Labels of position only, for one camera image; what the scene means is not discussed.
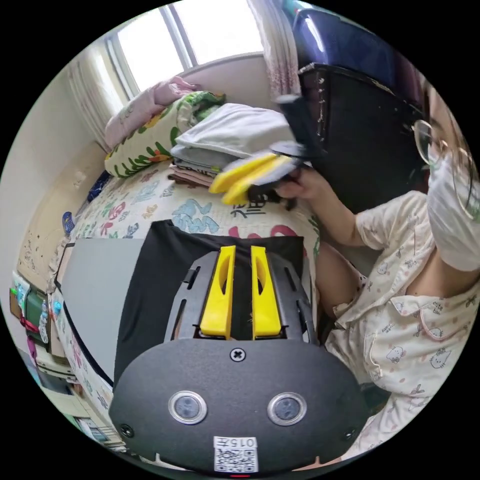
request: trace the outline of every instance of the glasses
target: glasses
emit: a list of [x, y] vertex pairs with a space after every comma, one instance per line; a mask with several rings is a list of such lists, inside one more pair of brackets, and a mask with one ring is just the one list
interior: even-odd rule
[[417, 120], [412, 126], [416, 147], [422, 160], [436, 169], [448, 153], [455, 159], [451, 169], [456, 197], [465, 214], [475, 222], [480, 222], [479, 173], [472, 156], [464, 148], [452, 150], [447, 142], [438, 138], [437, 131], [424, 120]]

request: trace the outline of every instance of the woman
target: woman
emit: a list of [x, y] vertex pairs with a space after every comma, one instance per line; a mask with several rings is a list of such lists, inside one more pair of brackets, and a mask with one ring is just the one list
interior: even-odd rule
[[413, 132], [430, 166], [427, 195], [412, 191], [354, 215], [312, 169], [277, 190], [305, 199], [339, 244], [382, 251], [369, 278], [326, 243], [317, 258], [319, 309], [332, 323], [326, 348], [360, 384], [390, 393], [341, 460], [388, 440], [420, 412], [459, 358], [479, 307], [479, 169], [446, 104], [425, 91], [429, 122]]

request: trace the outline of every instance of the black handle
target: black handle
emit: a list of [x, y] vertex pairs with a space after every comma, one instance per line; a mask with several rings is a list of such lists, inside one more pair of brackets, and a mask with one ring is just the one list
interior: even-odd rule
[[276, 100], [295, 141], [310, 154], [320, 155], [320, 146], [315, 131], [315, 121], [306, 100], [299, 95], [282, 95]]

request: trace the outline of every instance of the qr code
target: qr code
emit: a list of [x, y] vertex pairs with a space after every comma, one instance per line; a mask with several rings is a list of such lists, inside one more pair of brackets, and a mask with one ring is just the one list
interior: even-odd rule
[[235, 473], [257, 472], [257, 449], [216, 448], [215, 471]]

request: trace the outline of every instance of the pink blanket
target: pink blanket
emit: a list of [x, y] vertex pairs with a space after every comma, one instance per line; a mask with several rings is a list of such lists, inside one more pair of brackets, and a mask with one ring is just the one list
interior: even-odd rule
[[175, 100], [196, 90], [198, 90], [198, 85], [190, 85], [179, 76], [147, 88], [107, 123], [105, 127], [107, 145], [113, 150], [134, 130], [146, 124]]

